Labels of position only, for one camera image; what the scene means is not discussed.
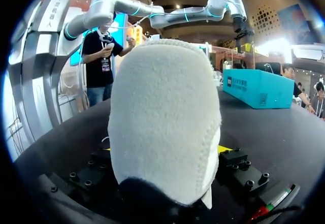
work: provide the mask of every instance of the white robotic arm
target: white robotic arm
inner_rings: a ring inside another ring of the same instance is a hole
[[[161,6],[146,5],[137,0],[92,0],[88,12],[75,17],[65,26],[65,38],[74,40],[86,30],[110,22],[114,11],[148,17],[153,28],[200,20],[221,21],[229,11],[236,33],[247,19],[242,0],[208,0],[205,7],[184,8],[171,13],[165,13]]]

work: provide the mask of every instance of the screw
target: screw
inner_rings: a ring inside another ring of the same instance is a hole
[[[58,188],[57,187],[51,187],[51,192],[52,193],[56,193],[58,191]]]

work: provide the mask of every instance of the cyan box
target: cyan box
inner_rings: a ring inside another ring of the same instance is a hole
[[[223,91],[254,109],[290,108],[294,81],[253,69],[223,70]]]

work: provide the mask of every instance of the black table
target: black table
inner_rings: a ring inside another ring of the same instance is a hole
[[[325,122],[297,105],[290,109],[253,110],[221,88],[218,92],[220,145],[240,147],[256,168],[270,174],[271,181],[283,179],[300,185],[292,204],[301,205],[325,167]],[[222,219],[216,219],[220,223],[237,223],[244,209],[229,198],[226,188],[215,184],[212,192],[215,214],[223,213]]]
[[[240,147],[271,180],[284,179],[301,186],[293,204],[302,204],[325,166],[325,122],[307,110],[253,110],[218,89],[222,114],[220,145]],[[80,113],[51,130],[15,162],[22,179],[55,172],[68,176],[80,169],[107,135],[110,101]],[[228,189],[213,184],[213,215],[216,223],[238,223],[244,209]]]

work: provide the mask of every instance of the white felt object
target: white felt object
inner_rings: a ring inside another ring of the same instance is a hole
[[[136,47],[112,88],[108,133],[118,183],[143,179],[177,203],[205,196],[211,208],[207,191],[218,167],[220,124],[213,72],[202,50],[169,39]]]

